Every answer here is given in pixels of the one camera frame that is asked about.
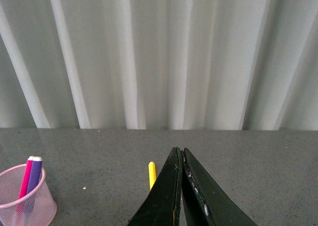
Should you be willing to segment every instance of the pencil holder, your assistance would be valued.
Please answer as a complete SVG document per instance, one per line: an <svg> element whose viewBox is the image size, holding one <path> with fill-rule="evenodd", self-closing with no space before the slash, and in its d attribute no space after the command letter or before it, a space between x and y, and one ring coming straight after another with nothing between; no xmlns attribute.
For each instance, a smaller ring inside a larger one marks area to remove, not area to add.
<svg viewBox="0 0 318 226"><path fill-rule="evenodd" d="M45 170L39 184L18 199L26 164L17 165L0 174L0 221L4 226L48 226L56 213Z"/></svg>

